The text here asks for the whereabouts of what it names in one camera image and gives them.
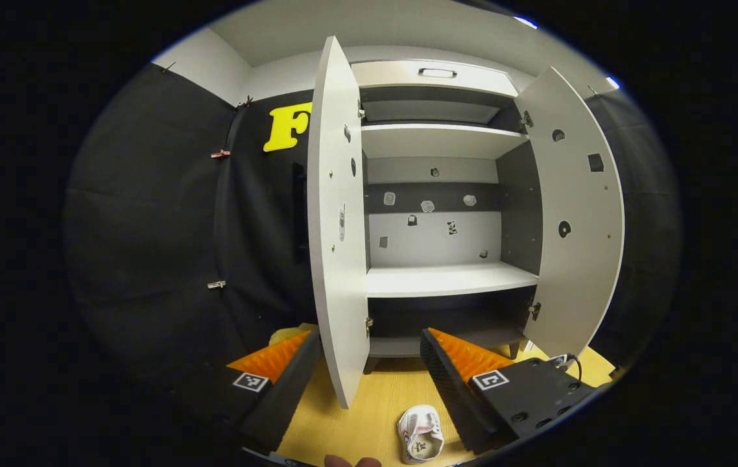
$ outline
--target drawer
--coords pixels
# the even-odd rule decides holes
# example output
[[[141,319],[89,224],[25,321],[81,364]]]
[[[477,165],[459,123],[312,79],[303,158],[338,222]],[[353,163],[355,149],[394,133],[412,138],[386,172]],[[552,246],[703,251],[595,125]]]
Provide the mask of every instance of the drawer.
[[[390,60],[352,63],[360,88],[428,86],[516,97],[516,88],[501,71],[456,62]]]

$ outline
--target open cabinet door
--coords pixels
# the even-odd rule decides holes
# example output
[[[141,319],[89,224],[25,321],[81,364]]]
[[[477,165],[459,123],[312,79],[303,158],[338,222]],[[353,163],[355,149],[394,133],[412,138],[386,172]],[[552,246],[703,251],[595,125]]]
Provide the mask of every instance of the open cabinet door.
[[[591,110],[554,68],[516,97],[539,172],[543,243],[524,335],[547,355],[579,355],[620,273],[623,203],[612,152]]]
[[[360,92],[334,36],[326,39],[309,130],[309,252],[331,382],[347,409],[369,355]]]

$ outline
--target black cable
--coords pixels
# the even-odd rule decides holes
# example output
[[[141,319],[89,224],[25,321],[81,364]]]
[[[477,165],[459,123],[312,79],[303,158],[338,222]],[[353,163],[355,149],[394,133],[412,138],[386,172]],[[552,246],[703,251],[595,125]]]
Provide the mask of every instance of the black cable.
[[[579,382],[582,382],[582,363],[580,363],[579,358],[577,358],[573,353],[569,353],[568,359],[577,361],[577,368],[579,368]]]

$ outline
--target wooden floor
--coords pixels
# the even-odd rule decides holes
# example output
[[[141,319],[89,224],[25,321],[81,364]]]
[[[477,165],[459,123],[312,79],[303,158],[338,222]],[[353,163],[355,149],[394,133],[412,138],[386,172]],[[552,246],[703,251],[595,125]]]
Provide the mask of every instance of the wooden floor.
[[[508,355],[506,347],[496,351]],[[532,357],[546,359],[548,355],[533,348],[520,351],[517,361]],[[610,381],[608,374],[614,366],[597,352],[586,349],[580,355],[580,362],[582,380],[587,384],[596,387]],[[577,366],[573,365],[568,373],[576,377]],[[381,360],[371,375],[363,376],[349,410],[342,410],[337,404],[326,363],[321,358],[277,454],[313,465],[322,465],[327,454],[339,455],[352,464],[363,457],[374,457],[384,467],[405,465],[401,461],[396,424],[404,411],[419,404],[437,408],[444,432],[444,449],[429,465],[443,467],[475,457],[464,450],[458,431],[419,358]]]

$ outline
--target ceiling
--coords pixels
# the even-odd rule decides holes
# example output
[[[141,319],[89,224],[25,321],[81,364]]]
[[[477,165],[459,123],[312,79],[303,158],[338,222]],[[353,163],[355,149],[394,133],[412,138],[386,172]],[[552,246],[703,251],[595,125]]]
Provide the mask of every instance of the ceiling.
[[[607,74],[514,18],[452,0],[262,0],[211,24],[251,66],[341,45],[414,45],[478,56],[538,76],[555,66],[583,97]]]

